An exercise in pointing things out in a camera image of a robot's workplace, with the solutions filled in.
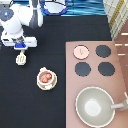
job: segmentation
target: black burner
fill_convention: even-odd
[[[82,76],[82,77],[87,76],[89,75],[90,71],[91,71],[91,68],[89,64],[87,64],[86,62],[79,62],[75,66],[75,72],[79,76]]]
[[[100,63],[98,70],[103,76],[112,76],[115,72],[114,66],[109,62]]]
[[[111,49],[106,45],[99,45],[96,48],[96,54],[100,57],[106,58],[111,54]]]

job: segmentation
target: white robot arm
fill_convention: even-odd
[[[0,11],[0,22],[4,28],[1,35],[2,43],[5,46],[14,46],[15,50],[21,50],[16,59],[19,65],[26,63],[24,51],[28,47],[36,47],[37,40],[35,37],[24,37],[22,25],[32,29],[41,27],[43,24],[43,14],[41,11],[40,0],[29,0],[28,6],[13,4],[10,8],[4,8]]]
[[[29,0],[29,5],[30,7],[14,4],[10,9],[16,13],[22,25],[30,28],[41,27],[43,24],[43,16],[39,0]]]
[[[22,26],[30,28],[41,27],[43,15],[39,0],[29,0],[30,7],[13,4],[10,8],[5,8],[0,12],[0,22],[7,33],[18,33]]]

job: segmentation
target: black tabletop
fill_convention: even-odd
[[[41,28],[23,28],[38,46],[26,51],[24,66],[15,63],[18,51],[0,50],[0,128],[66,128],[65,43],[110,41],[107,16],[50,16]],[[36,84],[42,67],[58,76],[53,90],[42,91]]]

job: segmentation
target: blue floor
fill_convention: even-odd
[[[20,1],[18,3],[23,5],[28,4],[28,0],[14,0],[14,3],[17,3],[15,1]],[[68,6],[70,7],[62,16],[106,15],[103,0],[69,0]]]

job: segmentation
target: pink stove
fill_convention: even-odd
[[[66,128],[90,128],[77,115],[75,102],[81,90],[96,86],[120,103],[126,87],[114,41],[66,42]],[[116,110],[105,128],[128,128],[128,111]]]

